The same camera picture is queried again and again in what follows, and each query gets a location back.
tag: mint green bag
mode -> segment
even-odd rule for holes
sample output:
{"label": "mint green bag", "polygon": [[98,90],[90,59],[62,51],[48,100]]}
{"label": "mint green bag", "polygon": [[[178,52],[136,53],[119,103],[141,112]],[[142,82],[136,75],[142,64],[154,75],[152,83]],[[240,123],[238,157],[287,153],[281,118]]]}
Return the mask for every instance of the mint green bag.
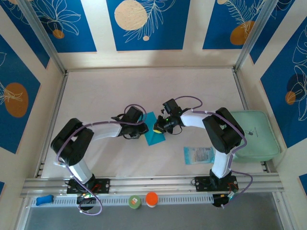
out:
{"label": "mint green bag", "polygon": [[247,110],[231,112],[231,115],[244,130],[248,141],[247,146],[236,152],[234,161],[268,161],[280,154],[279,144],[264,112]]}

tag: small round container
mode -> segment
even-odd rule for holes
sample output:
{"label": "small round container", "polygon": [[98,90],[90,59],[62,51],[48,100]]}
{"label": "small round container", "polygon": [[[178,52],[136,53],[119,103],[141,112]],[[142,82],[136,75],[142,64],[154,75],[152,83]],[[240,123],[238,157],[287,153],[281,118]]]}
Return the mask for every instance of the small round container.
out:
{"label": "small round container", "polygon": [[141,198],[137,195],[130,196],[128,200],[130,208],[137,209],[142,205]]}
{"label": "small round container", "polygon": [[158,195],[157,193],[150,192],[146,195],[146,204],[148,207],[155,207],[158,204]]}

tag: gray floor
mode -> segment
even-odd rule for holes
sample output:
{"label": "gray floor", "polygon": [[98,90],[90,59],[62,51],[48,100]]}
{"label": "gray floor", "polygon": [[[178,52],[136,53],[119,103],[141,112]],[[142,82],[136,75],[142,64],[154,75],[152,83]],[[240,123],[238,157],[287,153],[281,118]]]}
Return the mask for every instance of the gray floor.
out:
{"label": "gray floor", "polygon": [[212,205],[104,207],[89,217],[76,207],[35,207],[26,230],[282,230],[271,194],[243,194],[225,208]]}

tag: white table surface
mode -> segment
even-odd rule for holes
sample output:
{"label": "white table surface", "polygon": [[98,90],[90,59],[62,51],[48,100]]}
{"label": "white table surface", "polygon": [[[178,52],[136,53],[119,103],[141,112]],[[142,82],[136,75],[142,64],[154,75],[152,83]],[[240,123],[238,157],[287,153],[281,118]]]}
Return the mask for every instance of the white table surface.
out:
{"label": "white table surface", "polygon": [[[203,110],[226,107],[243,110],[231,69],[142,68],[106,69],[69,73],[52,138],[69,119],[82,122],[109,120],[128,104],[140,104],[156,117],[162,104],[182,95],[199,97]],[[194,99],[179,99],[182,109],[198,105]],[[184,127],[180,135],[165,134],[166,141],[148,146],[123,137],[91,142],[84,157],[95,176],[159,176],[208,174],[212,164],[186,165],[183,148],[211,147],[205,130]],[[68,177],[65,168],[53,164],[56,154],[49,149],[42,178]],[[232,169],[260,173],[260,163],[236,163]]]}

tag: orange bottle cap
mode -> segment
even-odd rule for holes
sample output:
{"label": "orange bottle cap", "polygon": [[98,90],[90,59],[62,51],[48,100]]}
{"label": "orange bottle cap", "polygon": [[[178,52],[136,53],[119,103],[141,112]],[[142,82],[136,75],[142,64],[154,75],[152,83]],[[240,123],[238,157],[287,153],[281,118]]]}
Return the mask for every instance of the orange bottle cap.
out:
{"label": "orange bottle cap", "polygon": [[150,192],[146,195],[146,203],[148,205],[154,206],[158,203],[158,195],[157,193]]}

